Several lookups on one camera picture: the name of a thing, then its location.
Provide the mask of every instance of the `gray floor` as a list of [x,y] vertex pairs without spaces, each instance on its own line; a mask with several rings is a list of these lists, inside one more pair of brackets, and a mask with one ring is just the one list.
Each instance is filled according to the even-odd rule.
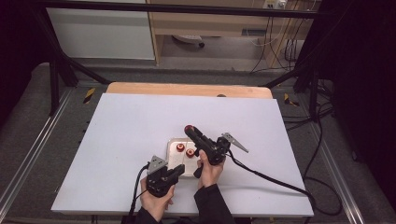
[[[217,49],[210,46],[219,42]],[[284,69],[269,73],[261,72],[250,75],[252,66],[260,57],[260,51],[250,42],[241,39],[221,39],[209,37],[204,49],[192,45],[180,44],[172,38],[165,40],[163,64],[159,66],[145,64],[128,64],[123,68],[115,66],[95,65],[92,70],[100,75],[117,81],[134,82],[171,82],[196,84],[225,84],[256,86],[272,80],[285,72]],[[245,55],[239,52],[250,51]],[[50,211],[56,197],[55,190],[62,185],[64,176],[78,150],[78,141],[83,138],[83,130],[88,127],[87,121],[92,117],[100,95],[106,86],[98,86],[91,101],[82,103],[91,83],[89,78],[79,74],[83,81],[81,86],[73,89],[71,98],[61,118],[52,131],[46,145],[42,148],[35,166],[27,176],[18,196],[7,212],[6,223],[11,220],[20,223],[89,223],[90,217],[65,216]],[[292,91],[295,79],[290,79],[273,89],[274,97],[284,116],[305,116],[301,106],[285,105],[284,93],[290,99],[299,98]],[[34,143],[41,128],[44,126],[50,111],[49,72],[45,66],[37,67],[33,73],[25,94],[4,127],[0,130],[0,192],[4,192],[12,176]],[[349,146],[343,136],[337,119],[323,119],[323,132],[326,143],[334,155],[351,193],[366,223],[396,223],[396,215],[388,201],[375,183],[367,166],[351,159]],[[317,144],[313,130],[309,125],[289,131],[290,142],[301,172],[309,162]],[[308,173],[332,184],[328,170],[318,155]],[[307,188],[314,194],[318,207],[326,211],[334,211],[337,207],[335,197],[318,184],[307,182]],[[118,223],[119,217],[99,217],[100,223]],[[276,223],[300,223],[300,219],[276,218]],[[322,215],[318,211],[311,219],[312,223],[349,223],[346,214],[336,217]],[[259,218],[255,223],[270,223],[269,218]]]

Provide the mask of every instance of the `metal frame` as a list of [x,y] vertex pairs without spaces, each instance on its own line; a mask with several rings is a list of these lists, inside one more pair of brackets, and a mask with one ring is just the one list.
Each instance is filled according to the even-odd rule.
[[87,1],[66,1],[66,0],[20,0],[32,14],[36,24],[39,25],[42,34],[46,37],[51,48],[54,60],[51,68],[51,112],[52,115],[59,105],[59,88],[57,75],[59,74],[66,86],[77,86],[78,79],[72,69],[75,68],[85,75],[92,77],[102,84],[110,84],[112,81],[100,77],[90,69],[77,63],[68,57],[62,50],[50,20],[45,18],[44,9],[51,8],[73,8],[89,10],[115,10],[115,11],[145,11],[145,12],[168,12],[168,13],[195,13],[212,15],[235,15],[235,16],[256,16],[256,17],[282,17],[282,18],[303,18],[318,19],[329,18],[332,13],[316,11],[294,11],[294,10],[273,10],[264,8],[246,7],[206,7],[206,6],[183,6],[183,5],[161,5],[161,4],[136,4],[136,3],[110,3],[110,2],[87,2]]

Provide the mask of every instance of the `black pole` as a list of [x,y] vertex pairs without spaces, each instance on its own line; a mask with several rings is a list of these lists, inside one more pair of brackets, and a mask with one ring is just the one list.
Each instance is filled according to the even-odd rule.
[[194,14],[280,17],[280,18],[299,18],[299,19],[317,19],[322,17],[329,17],[332,15],[331,13],[327,13],[327,12],[296,11],[296,10],[282,10],[282,9],[273,10],[273,9],[251,8],[251,7],[208,7],[208,6],[187,6],[187,5],[64,1],[64,0],[34,0],[32,1],[32,3],[38,4],[42,7],[54,7],[54,8],[194,13]]
[[318,121],[319,114],[317,114],[317,99],[318,99],[318,70],[314,70],[311,79],[311,92],[309,95],[309,115],[314,122]]
[[79,70],[80,72],[84,73],[85,75],[95,79],[96,81],[108,85],[110,83],[112,83],[113,81],[107,80],[104,77],[101,77],[99,75],[97,75],[96,73],[94,73],[93,71],[91,71],[90,69],[84,67],[82,64],[74,61],[72,58],[70,58],[69,56],[67,56],[64,52],[62,52],[64,59],[67,60],[69,62],[69,64],[76,68],[77,70]]

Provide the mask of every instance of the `black controller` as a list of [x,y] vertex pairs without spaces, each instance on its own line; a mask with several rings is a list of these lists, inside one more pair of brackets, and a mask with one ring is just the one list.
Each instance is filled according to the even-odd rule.
[[147,190],[150,194],[154,195],[157,198],[161,198],[172,185],[175,185],[178,182],[178,177],[184,174],[185,165],[180,164],[174,169],[168,170],[166,166],[162,166],[159,170],[156,170],[148,175],[147,178]]
[[[199,156],[199,150],[203,150],[211,165],[218,165],[225,159],[225,153],[230,149],[231,143],[224,137],[219,137],[217,142],[204,136],[196,127],[187,125],[184,133],[191,139],[197,148],[194,152],[195,156]],[[201,177],[203,166],[194,172],[196,178]]]

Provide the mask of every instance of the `white tabletop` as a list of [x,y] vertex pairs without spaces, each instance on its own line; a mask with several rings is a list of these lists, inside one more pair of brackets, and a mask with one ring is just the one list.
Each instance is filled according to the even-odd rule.
[[[238,160],[252,170],[304,189],[276,100],[105,93],[51,210],[127,214],[138,171],[153,155],[165,159],[168,141],[186,137],[184,127],[188,124],[215,141],[222,133],[230,133],[249,149],[246,153],[232,146]],[[306,196],[251,174],[230,158],[219,187],[236,217],[313,216]],[[196,190],[197,179],[180,179],[175,204],[165,214],[197,215]]]

